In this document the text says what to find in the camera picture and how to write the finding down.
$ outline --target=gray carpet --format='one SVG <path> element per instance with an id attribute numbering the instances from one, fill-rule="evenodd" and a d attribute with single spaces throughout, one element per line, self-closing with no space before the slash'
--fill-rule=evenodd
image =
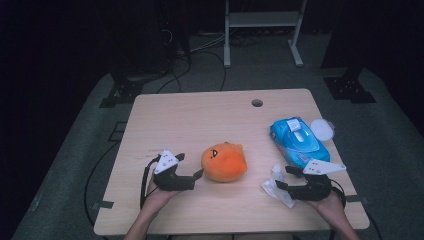
<path id="1" fill-rule="evenodd" d="M 330 35 L 300 35 L 302 68 L 294 65 L 287 47 L 288 36 L 263 37 L 262 42 L 253 46 L 234 47 L 232 67 L 226 70 L 223 90 L 309 89 L 323 117 L 336 127 L 336 147 L 383 238 L 421 239 L 424 236 L 421 226 L 424 222 L 423 137 L 394 102 L 383 81 L 366 69 L 359 81 L 377 103 L 352 104 L 332 98 L 323 78 L 340 76 L 344 69 L 320 69 L 329 38 Z M 194 48 L 208 41 L 193 36 L 191 45 Z M 222 46 L 207 51 L 221 57 L 223 54 Z M 161 93 L 219 91 L 225 76 L 220 60 L 208 52 L 196 53 L 192 58 L 190 71 L 180 78 L 181 89 L 174 81 Z M 182 74 L 187 67 L 187 62 L 176 60 L 174 72 Z M 149 82 L 142 93 L 156 93 L 172 78 L 168 75 Z M 102 200 L 119 148 L 109 137 L 117 122 L 127 121 L 132 107 L 117 104 L 113 108 L 99 108 L 112 85 L 108 74 L 93 89 L 14 239 L 101 239 L 93 232 L 84 205 L 95 221 L 97 203 Z M 118 124 L 118 130 L 124 127 L 125 124 Z M 121 136 L 118 131 L 113 139 Z M 377 239 L 373 225 L 359 234 L 363 239 Z M 329 233 L 296 235 L 305 240 L 328 239 Z M 149 238 L 165 239 L 164 236 Z"/>

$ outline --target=black cable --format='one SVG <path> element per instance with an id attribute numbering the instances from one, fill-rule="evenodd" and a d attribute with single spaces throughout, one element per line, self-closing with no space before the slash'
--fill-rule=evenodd
<path id="1" fill-rule="evenodd" d="M 90 175 L 88 176 L 88 179 L 85 183 L 85 189 L 84 189 L 84 210 L 85 210 L 85 214 L 88 218 L 88 220 L 90 221 L 91 225 L 94 227 L 94 221 L 91 219 L 90 217 L 90 213 L 88 212 L 88 207 L 87 207 L 87 192 L 88 192 L 88 184 L 90 183 L 91 177 L 93 176 L 94 171 L 96 170 L 97 166 L 99 165 L 99 163 L 103 160 L 103 158 L 116 146 L 118 145 L 118 143 L 120 143 L 120 141 L 116 141 L 112 146 L 110 146 L 105 153 L 103 153 L 103 155 L 99 158 L 99 160 L 96 162 L 96 164 L 94 165 L 94 167 L 91 169 Z"/>
<path id="2" fill-rule="evenodd" d="M 179 81 L 179 78 L 180 77 L 182 77 L 182 76 L 184 76 L 184 75 L 186 75 L 189 71 L 190 71 L 190 69 L 191 69 L 191 62 L 190 61 L 188 61 L 188 60 L 186 60 L 186 59 L 183 59 L 183 58 L 180 58 L 180 59 L 176 59 L 176 60 L 184 60 L 184 61 L 186 61 L 187 63 L 188 63 L 188 68 L 187 68 L 187 70 L 186 71 L 184 71 L 181 75 L 179 75 L 179 76 L 177 76 L 176 74 L 174 74 L 174 73 L 172 73 L 172 75 L 174 75 L 174 78 L 172 78 L 171 80 L 169 80 L 169 81 L 167 81 L 165 84 L 163 84 L 157 91 L 156 91 L 156 94 L 158 94 L 164 87 L 166 87 L 166 85 L 168 85 L 169 83 L 171 83 L 171 82 L 173 82 L 173 81 L 177 81 L 177 83 L 178 83 L 178 87 L 179 87 L 179 91 L 182 91 L 182 89 L 181 89 L 181 83 L 180 83 L 180 81 Z"/>
<path id="3" fill-rule="evenodd" d="M 345 197 L 345 192 L 343 190 L 343 187 L 338 182 L 334 181 L 333 179 L 330 179 L 330 180 L 336 183 L 340 187 L 340 192 L 338 194 L 339 196 L 342 197 L 343 208 L 344 208 L 346 205 L 346 197 Z M 371 223 L 374 225 L 375 231 L 377 232 L 377 235 L 378 235 L 378 239 L 383 240 L 383 237 L 381 235 L 380 229 L 378 228 L 376 221 L 371 217 L 371 214 L 366 209 L 364 210 L 365 210 L 365 213 L 367 214 L 367 217 L 370 219 Z M 334 239 L 334 235 L 335 235 L 335 232 L 332 230 L 330 234 L 330 240 Z"/>
<path id="4" fill-rule="evenodd" d="M 222 91 L 222 89 L 224 88 L 224 84 L 225 84 L 225 80 L 227 78 L 227 69 L 224 66 L 224 61 L 221 59 L 221 57 L 218 56 L 218 54 L 213 53 L 213 52 L 209 52 L 209 51 L 195 51 L 193 53 L 207 53 L 207 54 L 212 54 L 214 55 L 216 58 L 218 58 L 218 60 L 221 62 L 222 64 L 222 68 L 224 70 L 224 78 L 222 79 L 222 84 L 221 87 L 219 88 L 219 91 Z"/>
<path id="5" fill-rule="evenodd" d="M 378 228 L 377 223 L 375 222 L 374 218 L 371 217 L 371 214 L 367 210 L 365 210 L 365 213 L 367 214 L 371 223 L 374 225 L 375 231 L 377 232 L 377 235 L 378 235 L 378 239 L 383 240 L 383 236 L 381 235 L 380 229 Z"/>
<path id="6" fill-rule="evenodd" d="M 147 187 L 147 177 L 149 176 L 150 172 L 150 166 L 155 163 L 159 162 L 160 155 L 158 155 L 156 158 L 154 158 L 150 163 L 144 168 L 144 174 L 143 174 L 143 181 L 141 182 L 141 192 L 140 192 L 140 209 L 143 208 L 144 201 L 146 201 L 146 198 L 156 189 L 154 189 L 152 192 L 146 194 L 146 187 Z"/>
<path id="7" fill-rule="evenodd" d="M 88 192 L 88 184 L 90 183 L 91 177 L 94 174 L 94 171 L 97 169 L 98 165 L 100 164 L 100 162 L 106 157 L 107 154 L 109 154 L 109 152 L 121 142 L 121 139 L 114 139 L 114 134 L 115 133 L 124 133 L 124 130 L 118 130 L 118 126 L 120 124 L 125 124 L 126 122 L 122 122 L 122 121 L 118 121 L 115 123 L 115 127 L 113 129 L 113 131 L 110 133 L 108 141 L 109 142 L 113 142 L 112 146 L 110 146 L 106 152 L 104 152 L 102 154 L 102 156 L 100 156 L 100 158 L 97 160 L 96 164 L 93 166 L 93 168 L 91 169 L 90 175 L 87 178 L 87 181 L 85 183 L 85 188 L 84 188 L 84 211 L 85 211 L 85 215 L 87 216 L 88 221 L 90 221 L 91 225 L 94 227 L 94 221 L 93 219 L 91 219 L 90 213 L 88 212 L 88 207 L 87 207 L 87 192 Z"/>

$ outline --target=dark background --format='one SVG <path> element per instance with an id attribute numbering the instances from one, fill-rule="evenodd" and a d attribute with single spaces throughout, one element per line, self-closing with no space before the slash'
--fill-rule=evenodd
<path id="1" fill-rule="evenodd" d="M 236 9 L 296 7 L 231 2 Z M 186 6 L 190 33 L 223 30 L 224 1 Z M 153 1 L 0 1 L 2 237 L 12 236 L 111 62 L 141 72 L 166 68 L 159 29 L 170 23 L 163 10 Z M 310 0 L 302 27 L 310 34 L 334 29 L 322 67 L 372 70 L 421 133 L 423 10 L 420 1 Z"/>

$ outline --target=stuffed animal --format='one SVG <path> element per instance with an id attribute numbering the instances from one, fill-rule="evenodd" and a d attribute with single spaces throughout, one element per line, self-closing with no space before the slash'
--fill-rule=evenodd
<path id="1" fill-rule="evenodd" d="M 228 142 L 206 149 L 202 154 L 205 175 L 217 182 L 231 182 L 247 171 L 246 159 L 241 144 Z"/>

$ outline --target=table top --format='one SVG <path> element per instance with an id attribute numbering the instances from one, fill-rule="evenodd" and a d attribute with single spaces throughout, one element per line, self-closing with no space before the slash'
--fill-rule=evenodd
<path id="1" fill-rule="evenodd" d="M 253 102 L 262 102 L 255 107 Z M 248 170 L 238 180 L 217 183 L 206 176 L 194 190 L 174 197 L 150 225 L 149 234 L 205 234 L 291 232 L 330 229 L 302 201 L 289 209 L 269 196 L 261 183 L 271 177 L 275 164 L 286 160 L 269 137 L 276 120 L 301 117 L 307 124 L 322 118 L 307 89 L 140 95 L 133 109 L 116 157 L 103 200 L 113 207 L 100 208 L 94 231 L 99 235 L 126 234 L 139 212 L 144 168 L 164 149 L 185 153 L 176 173 L 191 176 L 201 169 L 201 155 L 218 143 L 242 144 Z M 342 163 L 332 140 L 324 142 L 331 162 Z M 356 191 L 346 171 L 329 174 L 347 196 Z M 304 179 L 286 174 L 289 185 Z M 346 205 L 355 229 L 369 220 L 360 202 Z"/>

